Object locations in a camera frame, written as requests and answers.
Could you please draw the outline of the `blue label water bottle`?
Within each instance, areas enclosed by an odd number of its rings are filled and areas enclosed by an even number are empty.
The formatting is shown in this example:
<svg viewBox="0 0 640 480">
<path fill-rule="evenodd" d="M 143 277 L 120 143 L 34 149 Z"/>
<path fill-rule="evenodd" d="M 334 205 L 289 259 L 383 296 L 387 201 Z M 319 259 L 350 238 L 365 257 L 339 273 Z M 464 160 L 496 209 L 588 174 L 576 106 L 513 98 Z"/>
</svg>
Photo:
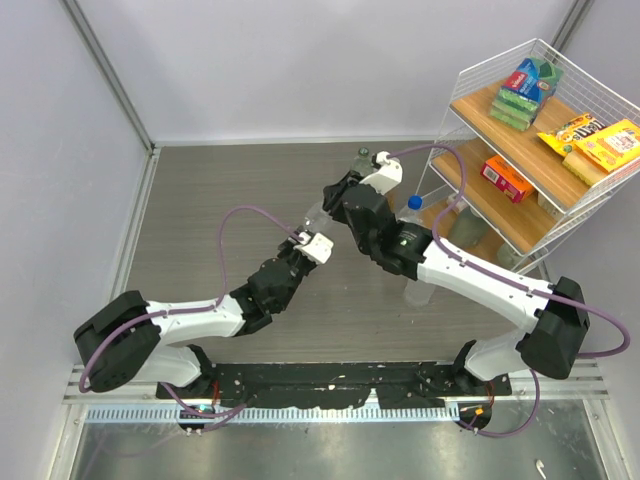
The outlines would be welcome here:
<svg viewBox="0 0 640 480">
<path fill-rule="evenodd" d="M 403 221 L 406 223 L 413 223 L 413 224 L 423 226 L 421 211 L 422 211 L 422 208 L 420 210 L 410 210 L 407 207 L 407 203 L 406 203 L 406 205 L 400 209 L 397 215 L 397 218 L 400 221 Z"/>
</svg>

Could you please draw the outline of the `dark blue bottle cap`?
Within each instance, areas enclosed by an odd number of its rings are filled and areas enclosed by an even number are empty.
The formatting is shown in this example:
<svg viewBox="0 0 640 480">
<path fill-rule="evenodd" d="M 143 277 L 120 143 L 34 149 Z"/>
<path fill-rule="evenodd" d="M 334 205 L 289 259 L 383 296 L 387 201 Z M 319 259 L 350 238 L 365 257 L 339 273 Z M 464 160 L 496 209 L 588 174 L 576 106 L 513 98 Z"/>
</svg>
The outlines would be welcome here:
<svg viewBox="0 0 640 480">
<path fill-rule="evenodd" d="M 410 210 L 420 210 L 423 205 L 423 199 L 419 195 L 412 195 L 407 201 L 407 207 Z"/>
</svg>

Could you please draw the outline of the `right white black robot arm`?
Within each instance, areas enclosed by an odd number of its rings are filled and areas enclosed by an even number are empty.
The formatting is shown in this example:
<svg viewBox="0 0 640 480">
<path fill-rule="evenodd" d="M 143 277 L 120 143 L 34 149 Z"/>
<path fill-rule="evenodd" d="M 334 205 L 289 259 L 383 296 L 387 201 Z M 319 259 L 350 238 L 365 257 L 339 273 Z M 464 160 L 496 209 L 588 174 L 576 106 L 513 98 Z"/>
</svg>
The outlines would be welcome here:
<svg viewBox="0 0 640 480">
<path fill-rule="evenodd" d="M 451 290 L 514 324 L 504 335 L 464 344 L 451 371 L 457 391 L 475 394 L 488 381 L 525 368 L 568 378 L 590 327 L 588 314 L 576 306 L 584 299 L 577 282 L 521 277 L 459 252 L 430 229 L 398 219 L 387 198 L 353 171 L 324 188 L 322 209 L 348 226 L 359 251 L 383 270 Z"/>
</svg>

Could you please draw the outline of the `clear plastic bottle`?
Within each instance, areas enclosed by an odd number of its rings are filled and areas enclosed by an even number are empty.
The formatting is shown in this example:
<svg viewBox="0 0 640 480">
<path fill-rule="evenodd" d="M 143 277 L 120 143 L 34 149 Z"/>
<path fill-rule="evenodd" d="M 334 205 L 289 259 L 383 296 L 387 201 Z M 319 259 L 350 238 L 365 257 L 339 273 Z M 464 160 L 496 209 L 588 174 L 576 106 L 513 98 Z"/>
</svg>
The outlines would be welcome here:
<svg viewBox="0 0 640 480">
<path fill-rule="evenodd" d="M 302 230 L 309 235 L 322 234 L 329 238 L 338 223 L 323 209 L 322 202 L 315 203 L 305 214 Z"/>
</svg>

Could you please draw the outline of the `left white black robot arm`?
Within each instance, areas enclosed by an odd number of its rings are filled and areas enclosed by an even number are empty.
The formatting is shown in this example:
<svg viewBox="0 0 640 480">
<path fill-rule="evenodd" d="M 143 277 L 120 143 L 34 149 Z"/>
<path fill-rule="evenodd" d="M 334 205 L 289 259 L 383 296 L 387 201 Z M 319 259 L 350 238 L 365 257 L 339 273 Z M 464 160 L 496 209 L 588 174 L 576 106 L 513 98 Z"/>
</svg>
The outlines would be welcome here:
<svg viewBox="0 0 640 480">
<path fill-rule="evenodd" d="M 195 340 L 251 335 L 269 325 L 330 256 L 315 241 L 286 241 L 244 285 L 216 300 L 160 303 L 144 300 L 137 290 L 120 294 L 74 333 L 84 363 L 80 391 L 104 393 L 147 380 L 193 398 L 206 396 L 214 382 L 212 363 Z"/>
</svg>

